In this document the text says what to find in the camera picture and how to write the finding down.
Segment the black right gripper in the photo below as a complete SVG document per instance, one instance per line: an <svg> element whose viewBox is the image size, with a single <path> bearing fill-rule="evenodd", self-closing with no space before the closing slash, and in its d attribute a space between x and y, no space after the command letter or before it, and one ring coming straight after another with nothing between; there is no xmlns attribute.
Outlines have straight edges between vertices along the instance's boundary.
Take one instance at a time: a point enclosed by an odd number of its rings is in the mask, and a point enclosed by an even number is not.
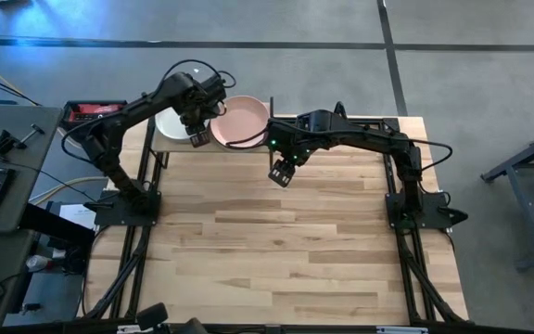
<svg viewBox="0 0 534 334"><path fill-rule="evenodd" d="M277 185L287 187L296 172L312 152L300 144L301 131L286 122L269 121L267 125L267 147L271 152L279 152L284 161L277 160L269 172L269 178Z"/></svg>

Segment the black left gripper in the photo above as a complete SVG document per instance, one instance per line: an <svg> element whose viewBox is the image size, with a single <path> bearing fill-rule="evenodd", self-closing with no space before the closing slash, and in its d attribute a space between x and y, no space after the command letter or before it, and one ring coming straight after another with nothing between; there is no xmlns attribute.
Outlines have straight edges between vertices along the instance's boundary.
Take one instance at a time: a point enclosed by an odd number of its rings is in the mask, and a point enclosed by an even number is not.
<svg viewBox="0 0 534 334"><path fill-rule="evenodd" d="M179 118L190 137L194 148L207 145L210 134L206 129L206 121L223 115L219 104L224 97L184 95L179 97Z"/></svg>

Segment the white plate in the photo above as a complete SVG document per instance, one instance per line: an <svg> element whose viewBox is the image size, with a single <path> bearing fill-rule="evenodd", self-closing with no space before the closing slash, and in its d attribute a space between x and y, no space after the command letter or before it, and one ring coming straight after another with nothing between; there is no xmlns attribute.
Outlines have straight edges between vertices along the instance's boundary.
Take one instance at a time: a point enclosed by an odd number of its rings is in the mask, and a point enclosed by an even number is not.
<svg viewBox="0 0 534 334"><path fill-rule="evenodd" d="M173 108L167 108L155 115L155 124L159 132L172 142L189 143L190 135Z"/></svg>

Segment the pink plate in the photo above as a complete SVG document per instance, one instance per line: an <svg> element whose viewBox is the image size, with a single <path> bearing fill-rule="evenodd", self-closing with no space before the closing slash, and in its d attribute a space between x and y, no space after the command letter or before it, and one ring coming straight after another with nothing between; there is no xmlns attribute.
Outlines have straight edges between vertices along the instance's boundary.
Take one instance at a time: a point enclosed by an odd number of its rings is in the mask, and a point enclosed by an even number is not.
<svg viewBox="0 0 534 334"><path fill-rule="evenodd" d="M222 116L210 121L210 131L215 141L231 149L251 149L262 142L265 134L252 136L263 131L270 118L268 107L253 96L232 96L220 105Z"/></svg>

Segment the white paper sheet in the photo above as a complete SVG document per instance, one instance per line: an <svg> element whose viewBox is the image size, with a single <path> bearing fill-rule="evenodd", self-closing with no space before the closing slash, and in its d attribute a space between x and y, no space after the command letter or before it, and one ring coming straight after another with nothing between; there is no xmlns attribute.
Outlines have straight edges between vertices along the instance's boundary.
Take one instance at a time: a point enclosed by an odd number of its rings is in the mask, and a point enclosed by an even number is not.
<svg viewBox="0 0 534 334"><path fill-rule="evenodd" d="M95 230L95 212L82 204L62 204L59 216L82 227Z"/></svg>

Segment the grey desk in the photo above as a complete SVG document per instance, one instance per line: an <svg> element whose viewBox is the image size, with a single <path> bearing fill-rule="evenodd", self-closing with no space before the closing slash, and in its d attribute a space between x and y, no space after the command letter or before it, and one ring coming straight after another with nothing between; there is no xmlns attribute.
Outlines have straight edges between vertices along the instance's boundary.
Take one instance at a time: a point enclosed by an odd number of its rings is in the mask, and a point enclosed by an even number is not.
<svg viewBox="0 0 534 334"><path fill-rule="evenodd" d="M0 105L0 133L9 131L18 139L32 131L35 124L44 132L27 140L25 149L12 149L6 154L8 163L0 168L14 169L16 175L0 204L0 281L5 293L0 298L0 326L10 304L17 297L19 273L25 269L25 259L32 248L34 233L19 229L18 224L42 168L45 156L57 131L62 111L59 108Z"/></svg>

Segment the black clamp tool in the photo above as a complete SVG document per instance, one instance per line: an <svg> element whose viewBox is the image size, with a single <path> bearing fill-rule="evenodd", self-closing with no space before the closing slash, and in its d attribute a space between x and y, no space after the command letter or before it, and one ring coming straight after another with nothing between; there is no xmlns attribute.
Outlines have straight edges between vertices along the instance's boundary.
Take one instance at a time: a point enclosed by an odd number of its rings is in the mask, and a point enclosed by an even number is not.
<svg viewBox="0 0 534 334"><path fill-rule="evenodd" d="M0 134L0 159L6 160L6 154L13 148L25 149L27 147L27 141L35 135L44 135L45 131L33 123L31 125L32 130L23 138L18 139L13 136L9 131L3 130Z"/></svg>

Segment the white red bottle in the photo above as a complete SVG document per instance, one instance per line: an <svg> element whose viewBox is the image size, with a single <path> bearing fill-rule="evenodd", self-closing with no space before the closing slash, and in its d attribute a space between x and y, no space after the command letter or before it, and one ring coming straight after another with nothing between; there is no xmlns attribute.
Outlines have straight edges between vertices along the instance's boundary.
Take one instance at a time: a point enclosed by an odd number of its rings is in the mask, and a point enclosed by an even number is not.
<svg viewBox="0 0 534 334"><path fill-rule="evenodd" d="M42 272L52 269L55 266L55 261L52 258L43 255L33 255L26 260L26 267L30 273Z"/></svg>

